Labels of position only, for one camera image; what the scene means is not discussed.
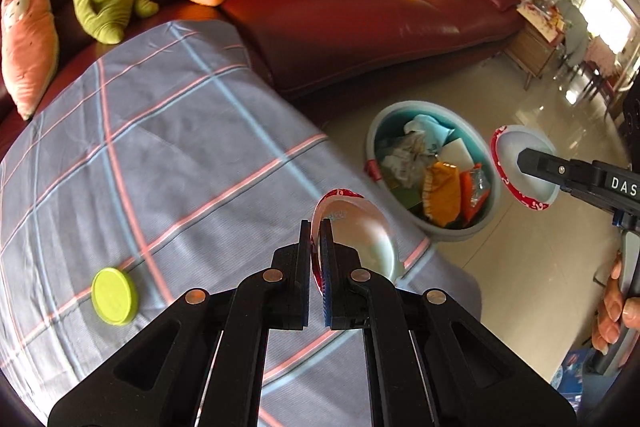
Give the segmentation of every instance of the teal plastic basin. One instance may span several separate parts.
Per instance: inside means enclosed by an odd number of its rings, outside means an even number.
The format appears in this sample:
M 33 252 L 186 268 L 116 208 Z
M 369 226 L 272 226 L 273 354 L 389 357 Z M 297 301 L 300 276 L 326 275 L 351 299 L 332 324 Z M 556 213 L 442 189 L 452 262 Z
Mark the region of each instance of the teal plastic basin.
M 434 103 L 421 102 L 419 100 L 395 103 L 383 109 L 371 123 L 366 142 L 367 162 L 376 160 L 375 146 L 377 141 L 385 138 L 403 136 L 404 124 L 413 120 L 419 114 L 428 114 L 446 127 L 455 129 L 449 140 L 463 139 L 474 162 L 482 164 L 482 170 L 484 170 L 491 183 L 491 194 L 482 207 L 479 216 L 474 219 L 473 223 L 475 224 L 463 230 L 442 229 L 441 227 L 427 223 L 419 217 L 414 216 L 414 214 L 406 210 L 397 201 L 396 203 L 398 203 L 401 212 L 404 212 L 407 218 L 413 221 L 417 227 L 423 229 L 432 240 L 446 242 L 464 241 L 476 235 L 476 233 L 480 232 L 480 230 L 484 229 L 484 227 L 491 222 L 497 212 L 502 191 L 502 181 L 495 169 L 491 151 L 478 134 L 478 131 L 476 131 L 471 124 L 453 111 Z M 377 183 L 390 193 L 384 180 L 379 180 Z

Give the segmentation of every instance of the finger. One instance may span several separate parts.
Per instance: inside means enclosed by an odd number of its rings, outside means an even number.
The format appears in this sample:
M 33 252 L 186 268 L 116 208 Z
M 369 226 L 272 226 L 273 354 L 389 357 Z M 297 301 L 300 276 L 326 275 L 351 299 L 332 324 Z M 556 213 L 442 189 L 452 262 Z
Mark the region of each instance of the finger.
M 611 269 L 611 278 L 618 280 L 620 278 L 621 273 L 622 273 L 622 254 L 618 252 L 616 254 L 616 260 L 613 263 L 613 268 Z
M 631 330 L 640 330 L 640 298 L 627 299 L 622 320 L 625 326 Z
M 618 281 L 615 279 L 607 281 L 607 287 L 604 290 L 604 305 L 611 320 L 617 322 L 622 314 L 625 299 L 620 291 L 620 286 L 618 286 Z
M 611 320 L 604 306 L 604 302 L 601 302 L 598 306 L 598 330 L 602 338 L 609 344 L 614 344 L 618 341 L 620 326 L 617 322 Z
M 591 328 L 591 344 L 593 344 L 593 347 L 598 351 L 601 351 L 603 355 L 606 355 L 609 351 L 609 344 L 607 344 L 607 341 L 602 338 L 600 330 L 598 329 L 597 320 L 593 321 L 593 326 Z

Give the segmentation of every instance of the red leather sofa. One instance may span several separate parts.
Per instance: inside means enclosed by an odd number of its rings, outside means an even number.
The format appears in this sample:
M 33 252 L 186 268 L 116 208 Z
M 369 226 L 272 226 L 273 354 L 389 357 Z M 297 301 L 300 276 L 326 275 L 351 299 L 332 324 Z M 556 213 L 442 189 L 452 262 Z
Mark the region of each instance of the red leather sofa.
M 155 1 L 160 13 L 132 20 L 128 38 L 169 20 L 229 21 L 254 70 L 316 121 L 404 81 L 393 70 L 364 73 L 417 59 L 423 60 L 420 78 L 447 73 L 500 51 L 523 25 L 518 0 L 226 0 L 217 9 Z M 82 31 L 71 0 L 51 3 L 60 68 L 38 110 L 109 49 Z M 25 127 L 0 78 L 0 158 Z

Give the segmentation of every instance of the lime green bottle cap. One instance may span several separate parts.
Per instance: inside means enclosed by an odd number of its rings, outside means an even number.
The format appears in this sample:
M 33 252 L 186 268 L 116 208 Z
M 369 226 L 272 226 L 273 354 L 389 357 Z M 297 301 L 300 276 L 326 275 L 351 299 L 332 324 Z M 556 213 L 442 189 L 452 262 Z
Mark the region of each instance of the lime green bottle cap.
M 115 268 L 104 268 L 95 275 L 91 300 L 98 317 L 113 326 L 130 323 L 138 312 L 138 293 L 133 281 Z

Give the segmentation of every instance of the gray plaid blanket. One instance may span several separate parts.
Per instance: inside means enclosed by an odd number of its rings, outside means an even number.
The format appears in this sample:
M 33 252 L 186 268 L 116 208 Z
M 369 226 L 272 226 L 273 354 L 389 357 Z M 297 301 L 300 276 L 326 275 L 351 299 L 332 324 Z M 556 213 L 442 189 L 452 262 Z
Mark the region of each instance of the gray plaid blanket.
M 350 188 L 385 213 L 407 269 L 479 315 L 477 285 L 443 261 L 327 137 L 249 68 L 233 26 L 158 26 L 98 60 L 34 118 L 0 165 L 0 367 L 46 422 L 53 404 L 175 298 L 233 288 L 295 243 L 319 198 Z M 95 273 L 129 273 L 133 322 L 102 322 Z M 370 425 L 359 331 L 273 331 L 260 421 Z

